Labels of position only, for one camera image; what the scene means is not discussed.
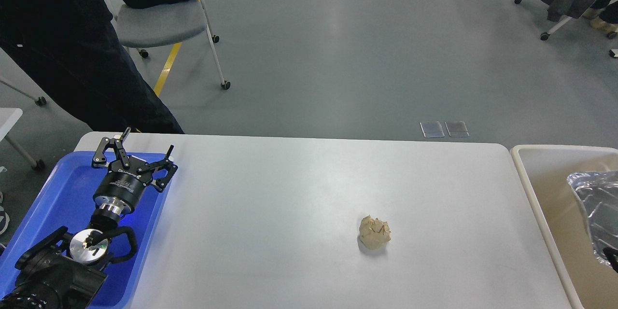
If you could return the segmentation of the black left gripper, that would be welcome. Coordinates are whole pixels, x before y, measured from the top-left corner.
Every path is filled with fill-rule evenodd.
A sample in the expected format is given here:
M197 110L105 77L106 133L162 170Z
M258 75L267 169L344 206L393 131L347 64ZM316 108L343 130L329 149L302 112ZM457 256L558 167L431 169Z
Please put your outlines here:
M170 145L164 158L155 162L146 162L136 156L128 156L124 148L124 140L131 132L128 127L118 137L102 138L93 158L92 168L105 168L107 173L93 195L95 206L100 210L108 210L116 215L133 213L147 186L154 186L157 192L163 192L169 185L178 166L171 159L174 145ZM105 153L112 149L115 159L108 165Z

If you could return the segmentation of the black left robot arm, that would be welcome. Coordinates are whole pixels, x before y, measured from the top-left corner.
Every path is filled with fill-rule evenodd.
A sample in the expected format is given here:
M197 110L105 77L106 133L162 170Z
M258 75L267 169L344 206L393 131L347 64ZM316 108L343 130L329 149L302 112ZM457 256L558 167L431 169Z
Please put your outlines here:
M170 181L165 154L127 129L59 161L1 256L3 309L119 309L137 287Z

